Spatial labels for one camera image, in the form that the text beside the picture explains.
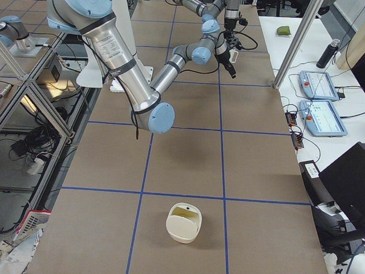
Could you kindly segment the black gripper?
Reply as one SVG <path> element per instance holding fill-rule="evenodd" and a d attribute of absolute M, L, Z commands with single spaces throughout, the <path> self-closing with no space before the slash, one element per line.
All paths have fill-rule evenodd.
<path fill-rule="evenodd" d="M 215 57 L 219 64 L 222 64 L 224 67 L 229 67 L 231 65 L 230 52 L 229 47 L 227 46 L 227 42 L 223 39 L 221 42 L 218 42 L 215 48 Z"/>
<path fill-rule="evenodd" d="M 247 26 L 248 21 L 246 18 L 227 18 L 224 19 L 224 38 L 228 43 L 236 43 L 238 39 L 234 36 L 233 32 L 236 28 L 237 23 L 239 23 L 241 26 Z"/>

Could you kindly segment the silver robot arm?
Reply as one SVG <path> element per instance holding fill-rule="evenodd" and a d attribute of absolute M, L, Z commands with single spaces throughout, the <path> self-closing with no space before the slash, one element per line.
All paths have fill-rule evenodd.
<path fill-rule="evenodd" d="M 232 78 L 236 76 L 229 61 L 229 45 L 220 34 L 216 18 L 223 11 L 225 22 L 233 30 L 240 17 L 239 1 L 214 1 L 211 5 L 201 1 L 176 1 L 176 4 L 202 18 L 202 37 L 197 43 L 177 46 L 159 74 L 147 82 L 116 27 L 117 16 L 112 11 L 111 1 L 47 1 L 49 26 L 90 40 L 96 56 L 124 88 L 131 106 L 132 123 L 137 129 L 154 134 L 163 134 L 173 126 L 175 111 L 171 104 L 162 102 L 162 94 L 189 61 L 204 65 L 215 56 Z"/>
<path fill-rule="evenodd" d="M 188 10 L 199 16 L 203 22 L 210 19 L 217 19 L 217 17 L 224 11 L 224 28 L 222 32 L 225 40 L 233 47 L 242 49 L 238 46 L 239 39 L 235 37 L 235 34 L 242 34 L 241 31 L 234 31 L 237 22 L 241 26 L 246 26 L 248 24 L 247 20 L 242 17 L 240 8 L 240 1 L 213 1 L 211 4 L 206 4 L 203 1 L 193 1 L 193 0 L 176 0 L 169 3 L 169 5 L 184 6 Z"/>

